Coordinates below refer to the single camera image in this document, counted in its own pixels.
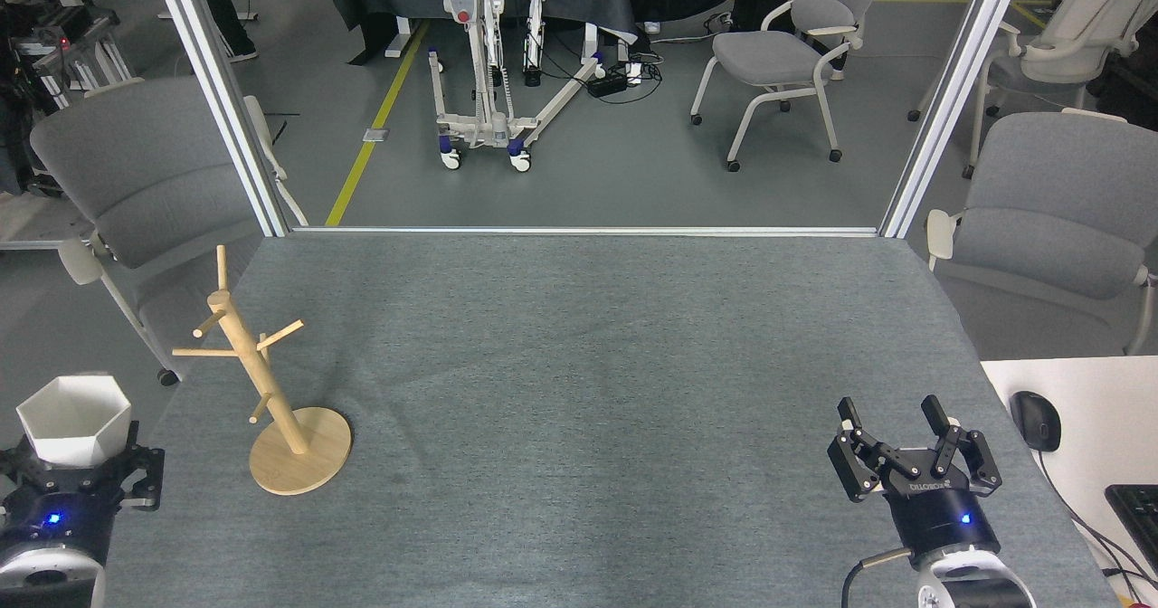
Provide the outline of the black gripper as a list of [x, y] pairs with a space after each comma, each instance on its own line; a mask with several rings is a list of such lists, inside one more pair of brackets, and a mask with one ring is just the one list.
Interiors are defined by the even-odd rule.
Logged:
[[[884, 497], [897, 537], [901, 545], [910, 550], [909, 564], [915, 570], [947, 554], [960, 554], [968, 547], [1001, 554], [1001, 542], [975, 496], [987, 497], [1002, 485], [1001, 469], [985, 435], [951, 419], [937, 396], [924, 397], [921, 409], [937, 435], [935, 463], [930, 468], [935, 479], [906, 479], [906, 457], [864, 431], [850, 397], [840, 400], [840, 431], [831, 439], [827, 454], [848, 500], [863, 501], [884, 479]], [[969, 479], [963, 473], [953, 470], [957, 454], [963, 455]], [[982, 491], [973, 495], [972, 484]]]
[[138, 444], [138, 434], [139, 423], [129, 423], [123, 450], [91, 473], [88, 486], [66, 473], [46, 488], [46, 463], [32, 444], [1, 450], [1, 475], [15, 484], [3, 499], [3, 562], [51, 545], [105, 562], [120, 508], [161, 508], [166, 450]]

